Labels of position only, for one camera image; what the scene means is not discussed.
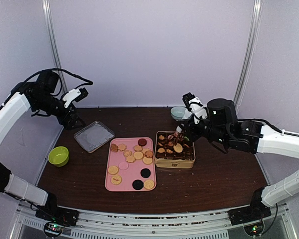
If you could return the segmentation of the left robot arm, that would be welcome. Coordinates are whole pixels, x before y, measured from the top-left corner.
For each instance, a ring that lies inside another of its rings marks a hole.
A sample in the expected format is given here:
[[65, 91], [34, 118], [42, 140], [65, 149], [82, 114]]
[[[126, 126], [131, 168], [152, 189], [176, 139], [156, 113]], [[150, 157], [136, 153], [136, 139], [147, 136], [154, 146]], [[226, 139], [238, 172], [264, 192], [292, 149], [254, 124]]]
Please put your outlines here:
[[61, 68], [35, 72], [17, 83], [0, 105], [0, 195], [43, 206], [51, 221], [59, 220], [62, 211], [36, 181], [58, 133], [85, 127], [75, 104], [88, 96], [87, 87], [93, 84], [66, 71], [79, 84], [64, 90], [63, 72]]

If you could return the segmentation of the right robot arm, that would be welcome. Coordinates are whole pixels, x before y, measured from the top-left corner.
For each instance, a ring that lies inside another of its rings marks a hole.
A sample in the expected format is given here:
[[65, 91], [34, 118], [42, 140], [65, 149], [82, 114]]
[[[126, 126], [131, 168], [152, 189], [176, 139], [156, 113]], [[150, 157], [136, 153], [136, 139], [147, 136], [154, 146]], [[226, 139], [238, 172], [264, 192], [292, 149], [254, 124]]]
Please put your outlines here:
[[[264, 119], [238, 119], [232, 100], [216, 98], [204, 105], [192, 93], [183, 95], [186, 112], [178, 132], [195, 142], [205, 138], [223, 153], [230, 149], [251, 154], [276, 154], [299, 159], [299, 134], [278, 129]], [[265, 206], [299, 193], [299, 169], [281, 181], [254, 193], [246, 208], [249, 219], [257, 219]]]

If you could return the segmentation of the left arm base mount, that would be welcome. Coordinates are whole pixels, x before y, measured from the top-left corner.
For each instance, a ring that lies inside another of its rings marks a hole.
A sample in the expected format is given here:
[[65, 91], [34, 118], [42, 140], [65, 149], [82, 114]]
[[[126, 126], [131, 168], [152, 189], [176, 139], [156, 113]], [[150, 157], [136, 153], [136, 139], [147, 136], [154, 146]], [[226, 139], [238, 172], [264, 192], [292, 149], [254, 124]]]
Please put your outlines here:
[[63, 226], [76, 226], [79, 218], [79, 211], [59, 206], [51, 210], [44, 206], [37, 206], [35, 216]]

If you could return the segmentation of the silver metal tin lid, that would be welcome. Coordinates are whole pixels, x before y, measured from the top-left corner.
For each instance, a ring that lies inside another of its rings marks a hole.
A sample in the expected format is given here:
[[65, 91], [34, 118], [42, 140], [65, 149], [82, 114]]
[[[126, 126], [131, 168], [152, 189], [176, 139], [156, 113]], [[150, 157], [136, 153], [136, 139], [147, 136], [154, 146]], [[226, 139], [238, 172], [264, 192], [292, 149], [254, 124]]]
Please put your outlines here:
[[76, 142], [88, 153], [93, 153], [114, 137], [115, 133], [99, 121], [74, 134]]

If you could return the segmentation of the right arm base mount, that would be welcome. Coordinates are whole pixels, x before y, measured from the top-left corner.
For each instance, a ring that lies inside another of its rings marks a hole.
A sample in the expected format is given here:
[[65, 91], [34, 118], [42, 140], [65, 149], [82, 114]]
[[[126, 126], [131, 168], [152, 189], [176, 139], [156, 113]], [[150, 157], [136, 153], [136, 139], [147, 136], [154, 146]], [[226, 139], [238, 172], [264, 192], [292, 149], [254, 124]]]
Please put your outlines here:
[[261, 221], [271, 215], [270, 208], [266, 206], [245, 206], [228, 211], [231, 225], [245, 224], [253, 221]]

